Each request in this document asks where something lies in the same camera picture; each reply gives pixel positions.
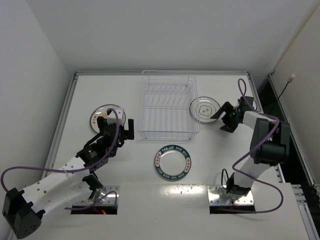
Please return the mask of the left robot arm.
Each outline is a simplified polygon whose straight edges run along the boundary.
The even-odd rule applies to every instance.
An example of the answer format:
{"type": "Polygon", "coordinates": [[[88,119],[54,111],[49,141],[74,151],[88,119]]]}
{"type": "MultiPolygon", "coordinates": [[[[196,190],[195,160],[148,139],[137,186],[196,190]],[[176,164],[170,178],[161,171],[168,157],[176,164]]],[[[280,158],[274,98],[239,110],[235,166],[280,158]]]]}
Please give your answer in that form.
{"type": "Polygon", "coordinates": [[[103,188],[95,171],[115,157],[126,140],[134,140],[135,124],[133,119],[128,119],[128,129],[125,129],[117,117],[100,116],[97,121],[99,133],[64,166],[47,169],[49,175],[42,180],[21,190],[8,189],[4,183],[5,174],[13,170],[30,170],[30,167],[14,166],[2,172],[0,183],[6,192],[2,215],[17,239],[33,234],[51,211],[58,208],[75,211],[74,202],[103,188]]]}

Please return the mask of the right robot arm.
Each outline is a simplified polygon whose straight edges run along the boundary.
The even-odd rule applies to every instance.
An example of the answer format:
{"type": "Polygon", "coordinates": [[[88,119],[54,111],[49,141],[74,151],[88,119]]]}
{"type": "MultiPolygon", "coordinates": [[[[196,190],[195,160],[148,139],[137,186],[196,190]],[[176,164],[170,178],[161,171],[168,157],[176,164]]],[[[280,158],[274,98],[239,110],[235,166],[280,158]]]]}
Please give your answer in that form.
{"type": "Polygon", "coordinates": [[[226,194],[237,200],[246,196],[254,181],[271,167],[284,163],[289,158],[291,126],[285,121],[266,116],[253,108],[253,97],[240,97],[237,106],[226,101],[211,119],[221,118],[221,130],[233,133],[243,124],[253,130],[246,161],[226,182],[226,194]]]}

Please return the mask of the white plate floral emblem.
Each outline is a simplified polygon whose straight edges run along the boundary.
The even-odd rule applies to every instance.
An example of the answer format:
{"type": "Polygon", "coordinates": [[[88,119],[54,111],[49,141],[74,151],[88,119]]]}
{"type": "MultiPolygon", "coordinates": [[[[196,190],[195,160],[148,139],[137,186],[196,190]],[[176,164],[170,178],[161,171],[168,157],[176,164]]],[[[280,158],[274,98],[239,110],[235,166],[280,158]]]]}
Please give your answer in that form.
{"type": "Polygon", "coordinates": [[[220,104],[208,96],[200,96],[193,99],[189,104],[189,112],[194,120],[209,124],[216,122],[217,118],[212,118],[221,108],[220,104]]]}

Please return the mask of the green rim lettered plate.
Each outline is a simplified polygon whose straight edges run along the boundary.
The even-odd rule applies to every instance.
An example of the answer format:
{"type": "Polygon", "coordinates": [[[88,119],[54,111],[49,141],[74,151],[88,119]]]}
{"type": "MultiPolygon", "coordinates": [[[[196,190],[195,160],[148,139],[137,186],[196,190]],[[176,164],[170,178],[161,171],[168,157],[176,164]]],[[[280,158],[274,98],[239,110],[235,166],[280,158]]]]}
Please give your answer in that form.
{"type": "Polygon", "coordinates": [[[189,152],[180,145],[170,144],[162,147],[154,157],[156,173],[170,182],[185,178],[192,167],[192,158],[189,152]]]}

